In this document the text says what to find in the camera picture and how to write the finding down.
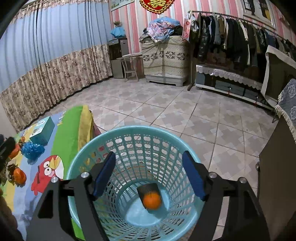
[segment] clothes rail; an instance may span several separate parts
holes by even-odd
[[[244,19],[244,18],[239,18],[239,17],[237,17],[237,16],[228,15],[228,14],[219,13],[219,12],[193,11],[193,10],[192,10],[192,12],[200,12],[200,13],[205,13],[205,14],[216,14],[216,15],[221,15],[221,16],[225,16],[225,17],[229,17],[229,18],[239,19],[239,20],[242,20],[242,21],[245,21],[245,22],[248,22],[248,23],[251,23],[251,24],[257,25],[257,26],[259,26],[259,27],[262,27],[262,28],[264,28],[267,32],[270,32],[270,33],[272,33],[272,34],[278,36],[279,38],[284,39],[282,36],[278,35],[277,33],[273,32],[273,31],[271,31],[271,30],[269,30],[268,28],[263,27],[263,26],[261,26],[261,25],[258,24],[258,23],[254,23],[254,22],[252,22],[252,21],[250,21],[250,20],[247,20],[247,19]]]

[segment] pink striped wall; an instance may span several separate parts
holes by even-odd
[[[279,9],[271,4],[276,32],[285,39],[289,39],[293,44],[296,44],[296,35],[292,30],[286,27],[281,21],[282,16]],[[174,3],[163,14],[157,15],[145,10],[139,0],[125,5],[110,14],[111,23],[120,20],[128,38],[128,48],[130,53],[141,51],[139,45],[139,37],[143,33],[143,29],[148,26],[148,23],[156,18],[168,16],[180,21],[183,24],[184,17],[188,10],[202,10],[210,12],[220,12],[230,14],[237,17],[243,17],[240,0],[175,0]]]

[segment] blue gripper pad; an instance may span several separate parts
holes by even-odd
[[[115,162],[116,156],[114,152],[110,152],[104,160],[104,166],[95,180],[95,187],[92,195],[96,198],[103,195],[105,187],[107,186],[107,183],[109,182],[109,179],[115,168]]]
[[[185,151],[182,155],[182,162],[187,177],[190,181],[194,194],[201,200],[204,200],[206,194],[204,190],[204,181],[194,166],[194,159],[188,151]]]

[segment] tissue box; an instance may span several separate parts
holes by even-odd
[[[54,123],[50,116],[40,120],[34,127],[33,133],[30,135],[31,142],[43,146],[47,145],[53,129]]]

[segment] blue plastic bag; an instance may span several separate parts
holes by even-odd
[[[40,144],[35,144],[28,141],[23,144],[23,147],[20,151],[28,160],[33,161],[40,157],[40,155],[45,151],[45,149]]]
[[[180,26],[179,21],[169,17],[162,17],[151,21],[147,27],[147,31],[155,43],[163,43],[173,34],[174,28],[177,26]]]
[[[111,34],[115,37],[115,38],[122,38],[126,35],[126,33],[124,32],[124,28],[123,27],[116,27],[114,29],[111,30]]]

